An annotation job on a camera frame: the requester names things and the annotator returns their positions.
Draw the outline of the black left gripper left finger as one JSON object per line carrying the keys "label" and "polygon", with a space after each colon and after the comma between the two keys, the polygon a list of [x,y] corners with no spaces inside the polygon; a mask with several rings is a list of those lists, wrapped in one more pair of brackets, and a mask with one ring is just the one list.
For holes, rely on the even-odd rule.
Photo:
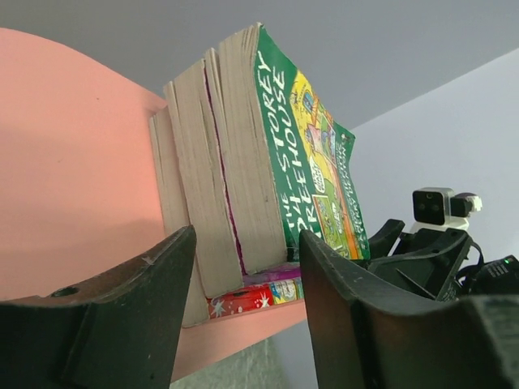
{"label": "black left gripper left finger", "polygon": [[173,374],[196,232],[49,296],[1,304],[4,388],[167,388]]}

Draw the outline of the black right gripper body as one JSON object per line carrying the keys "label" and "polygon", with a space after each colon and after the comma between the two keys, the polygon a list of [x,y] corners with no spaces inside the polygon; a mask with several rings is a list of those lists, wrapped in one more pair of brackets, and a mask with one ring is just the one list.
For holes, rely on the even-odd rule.
{"label": "black right gripper body", "polygon": [[471,242],[470,247],[478,252],[478,261],[447,278],[447,289],[438,295],[437,300],[452,301],[472,295],[517,295],[518,258],[509,254],[486,262],[478,243]]}

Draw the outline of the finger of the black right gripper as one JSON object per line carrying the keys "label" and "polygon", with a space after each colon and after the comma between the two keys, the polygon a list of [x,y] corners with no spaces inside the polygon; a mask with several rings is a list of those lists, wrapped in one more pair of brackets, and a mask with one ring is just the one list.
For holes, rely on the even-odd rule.
{"label": "finger of the black right gripper", "polygon": [[372,259],[367,270],[394,286],[431,300],[454,300],[461,287],[456,275],[473,239],[460,229],[421,229],[405,238],[405,253]]}
{"label": "finger of the black right gripper", "polygon": [[368,239],[370,259],[387,257],[405,227],[402,220],[388,219],[384,225]]}

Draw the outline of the red 156-storey treehouse book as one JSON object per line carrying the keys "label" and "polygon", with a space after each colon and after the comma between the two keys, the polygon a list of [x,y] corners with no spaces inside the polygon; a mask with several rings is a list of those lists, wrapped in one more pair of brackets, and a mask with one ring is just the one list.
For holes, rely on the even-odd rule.
{"label": "red 156-storey treehouse book", "polygon": [[[164,230],[170,235],[189,224],[189,216],[169,110],[166,107],[159,110],[148,124]],[[304,298],[300,267],[296,262],[245,276],[244,281],[240,289],[208,298],[202,288],[199,267],[194,264],[182,326],[193,327],[209,319],[244,314]]]}

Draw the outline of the purple 117-storey treehouse book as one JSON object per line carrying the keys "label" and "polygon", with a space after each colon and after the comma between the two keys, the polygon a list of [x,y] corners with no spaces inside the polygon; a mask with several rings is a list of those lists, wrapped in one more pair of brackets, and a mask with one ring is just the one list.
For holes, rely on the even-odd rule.
{"label": "purple 117-storey treehouse book", "polygon": [[234,291],[242,287],[245,276],[262,272],[247,273],[239,254],[213,97],[220,88],[218,67],[218,49],[210,49],[164,87],[187,212],[198,236],[196,256],[207,297]]}

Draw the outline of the green 104-storey treehouse book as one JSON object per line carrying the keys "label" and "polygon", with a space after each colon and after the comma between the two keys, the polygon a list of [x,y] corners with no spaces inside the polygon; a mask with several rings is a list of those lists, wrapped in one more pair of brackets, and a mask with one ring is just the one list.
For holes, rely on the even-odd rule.
{"label": "green 104-storey treehouse book", "polygon": [[215,114],[245,271],[297,260],[303,230],[347,259],[368,259],[350,175],[354,135],[263,24],[223,40],[218,61]]}

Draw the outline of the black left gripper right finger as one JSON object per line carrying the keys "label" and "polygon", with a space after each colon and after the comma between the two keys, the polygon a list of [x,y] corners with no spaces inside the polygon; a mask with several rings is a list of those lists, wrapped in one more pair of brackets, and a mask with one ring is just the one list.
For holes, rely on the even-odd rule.
{"label": "black left gripper right finger", "polygon": [[516,296],[432,301],[343,259],[309,231],[299,243],[319,387],[517,387]]}

